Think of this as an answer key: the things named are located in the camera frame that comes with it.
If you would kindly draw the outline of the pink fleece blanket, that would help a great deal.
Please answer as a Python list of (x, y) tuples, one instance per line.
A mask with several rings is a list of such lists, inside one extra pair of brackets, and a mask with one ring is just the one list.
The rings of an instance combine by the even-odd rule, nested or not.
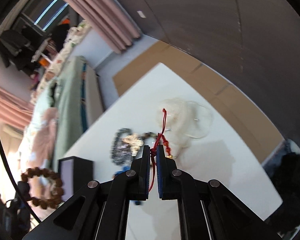
[(41, 125), (34, 136), (28, 168), (51, 168), (57, 137), (58, 111), (48, 108), (41, 117)]

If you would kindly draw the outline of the pink curtain by window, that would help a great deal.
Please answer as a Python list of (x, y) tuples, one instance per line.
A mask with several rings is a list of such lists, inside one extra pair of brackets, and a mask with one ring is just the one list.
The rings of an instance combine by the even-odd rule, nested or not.
[(0, 119), (19, 130), (29, 125), (34, 106), (0, 87)]

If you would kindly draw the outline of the dark brown wardrobe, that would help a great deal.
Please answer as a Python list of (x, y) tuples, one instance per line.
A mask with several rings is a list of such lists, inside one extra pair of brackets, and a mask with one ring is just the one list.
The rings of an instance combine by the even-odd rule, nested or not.
[(118, 2), (144, 33), (226, 77), (300, 146), (300, 17), (286, 0)]

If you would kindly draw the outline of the gold pendant charm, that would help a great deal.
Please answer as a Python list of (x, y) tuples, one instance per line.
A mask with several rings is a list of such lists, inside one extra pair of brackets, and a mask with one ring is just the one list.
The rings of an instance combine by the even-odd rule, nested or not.
[(139, 138), (137, 133), (128, 135), (122, 139), (122, 142), (130, 146), (130, 150), (133, 157), (138, 155), (140, 148), (143, 146), (143, 140)]

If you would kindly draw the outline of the white sheer organza pouch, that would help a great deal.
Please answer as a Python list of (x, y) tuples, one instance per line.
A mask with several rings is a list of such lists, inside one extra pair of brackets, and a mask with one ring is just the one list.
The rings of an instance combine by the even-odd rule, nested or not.
[(162, 100), (158, 105), (157, 122), (162, 120), (163, 109), (167, 114), (164, 136), (173, 156), (177, 157), (194, 140), (203, 139), (210, 133), (213, 113), (206, 106), (181, 98)]

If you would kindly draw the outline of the flat brown cardboard sheet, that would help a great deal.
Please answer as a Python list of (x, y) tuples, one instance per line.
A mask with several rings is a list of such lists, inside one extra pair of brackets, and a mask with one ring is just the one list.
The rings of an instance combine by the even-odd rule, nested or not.
[(158, 41), (114, 75), (119, 95), (165, 64), (204, 97), (234, 128), (260, 163), (276, 152), (284, 138), (269, 118), (235, 85), (185, 52)]

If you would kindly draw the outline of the white wall switch plate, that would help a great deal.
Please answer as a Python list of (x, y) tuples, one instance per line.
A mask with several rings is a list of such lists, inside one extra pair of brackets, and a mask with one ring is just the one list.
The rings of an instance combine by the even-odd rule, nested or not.
[(144, 13), (142, 11), (137, 11), (137, 13), (141, 18), (146, 18), (146, 16), (144, 15)]

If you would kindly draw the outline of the black open jewelry box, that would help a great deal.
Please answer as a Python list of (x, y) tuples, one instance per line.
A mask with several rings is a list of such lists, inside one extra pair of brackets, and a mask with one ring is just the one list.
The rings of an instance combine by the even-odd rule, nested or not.
[(66, 157), (59, 159), (58, 173), (63, 182), (62, 201), (66, 202), (84, 185), (93, 180), (94, 163), (91, 160), (76, 156)]

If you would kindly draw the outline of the floral patterned quilt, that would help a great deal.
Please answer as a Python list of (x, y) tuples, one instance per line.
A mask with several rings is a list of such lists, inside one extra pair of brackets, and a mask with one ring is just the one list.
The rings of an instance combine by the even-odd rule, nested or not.
[(66, 63), (69, 55), (75, 48), (75, 46), (79, 45), (83, 38), (90, 31), (91, 25), (88, 21), (83, 20), (76, 27), (71, 27), (68, 32), (65, 41), (63, 42), (63, 47), (61, 51), (55, 56), (53, 61), (48, 66), (45, 71), (43, 77), (39, 81), (36, 89), (31, 93), (30, 103), (35, 105), (38, 97), (43, 92), (50, 78), (54, 76), (58, 76), (63, 68), (63, 65)]

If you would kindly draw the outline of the bed with green sheet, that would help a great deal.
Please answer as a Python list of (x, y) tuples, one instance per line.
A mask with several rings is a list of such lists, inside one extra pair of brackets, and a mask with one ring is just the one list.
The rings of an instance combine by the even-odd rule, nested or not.
[(34, 136), (40, 128), (43, 113), (50, 107), (58, 111), (51, 167), (57, 171), (59, 159), (103, 113), (96, 73), (84, 57), (75, 56), (67, 61), (61, 73), (48, 82), (38, 97), (31, 122), (26, 126), (18, 148), (22, 172), (28, 169)]

